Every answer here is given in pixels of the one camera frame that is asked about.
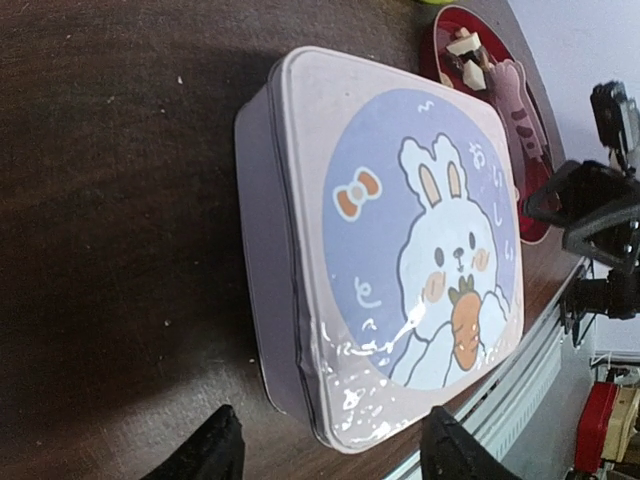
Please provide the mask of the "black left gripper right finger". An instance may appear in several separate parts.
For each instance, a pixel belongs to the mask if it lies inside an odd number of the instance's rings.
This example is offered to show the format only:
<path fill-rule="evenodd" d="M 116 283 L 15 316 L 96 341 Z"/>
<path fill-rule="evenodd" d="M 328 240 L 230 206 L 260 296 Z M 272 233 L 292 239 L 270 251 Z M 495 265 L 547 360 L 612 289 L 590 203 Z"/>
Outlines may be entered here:
<path fill-rule="evenodd" d="M 430 480 L 520 480 L 442 406 L 422 420 L 421 474 Z"/>

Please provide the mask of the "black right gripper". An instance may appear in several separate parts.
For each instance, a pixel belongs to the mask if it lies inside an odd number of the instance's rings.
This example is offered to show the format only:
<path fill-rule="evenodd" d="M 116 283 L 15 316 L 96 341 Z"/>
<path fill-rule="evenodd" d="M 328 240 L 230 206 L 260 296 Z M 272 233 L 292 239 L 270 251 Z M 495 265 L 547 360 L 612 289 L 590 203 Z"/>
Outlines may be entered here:
<path fill-rule="evenodd" d="M 563 314 L 629 319 L 639 312 L 639 107 L 620 81 L 594 87 L 597 133 L 613 161 L 565 162 L 522 203 L 524 216 L 564 229 L 563 248 L 609 268 L 574 281 Z"/>

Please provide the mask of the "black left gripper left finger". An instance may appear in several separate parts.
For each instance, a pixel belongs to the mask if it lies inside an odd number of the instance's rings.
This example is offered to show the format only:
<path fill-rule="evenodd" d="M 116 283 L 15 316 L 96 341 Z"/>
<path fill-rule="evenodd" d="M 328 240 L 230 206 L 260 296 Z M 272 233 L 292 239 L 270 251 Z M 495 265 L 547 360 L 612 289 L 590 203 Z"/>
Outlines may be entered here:
<path fill-rule="evenodd" d="M 225 404 L 142 480 L 241 480 L 244 460 L 242 425 L 233 407 Z"/>

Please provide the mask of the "pink plastic scoop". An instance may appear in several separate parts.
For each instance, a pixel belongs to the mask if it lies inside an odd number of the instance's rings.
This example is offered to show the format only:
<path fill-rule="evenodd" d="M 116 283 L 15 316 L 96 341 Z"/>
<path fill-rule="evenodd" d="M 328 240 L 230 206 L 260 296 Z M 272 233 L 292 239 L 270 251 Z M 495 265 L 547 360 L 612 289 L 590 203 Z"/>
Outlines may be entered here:
<path fill-rule="evenodd" d="M 524 66 L 519 61 L 503 60 L 490 70 L 490 78 L 496 107 L 503 119 L 515 128 L 527 156 L 541 160 L 547 139 L 527 92 Z"/>

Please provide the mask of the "tin lid with rabbit picture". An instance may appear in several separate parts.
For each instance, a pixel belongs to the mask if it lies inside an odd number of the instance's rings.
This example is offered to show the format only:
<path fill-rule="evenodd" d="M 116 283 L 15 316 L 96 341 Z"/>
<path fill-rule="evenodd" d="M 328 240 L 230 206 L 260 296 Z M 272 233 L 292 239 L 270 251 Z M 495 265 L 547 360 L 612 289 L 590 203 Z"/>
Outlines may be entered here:
<path fill-rule="evenodd" d="M 487 103 L 319 47 L 269 81 L 303 385 L 326 445 L 386 440 L 518 345 L 507 142 Z"/>

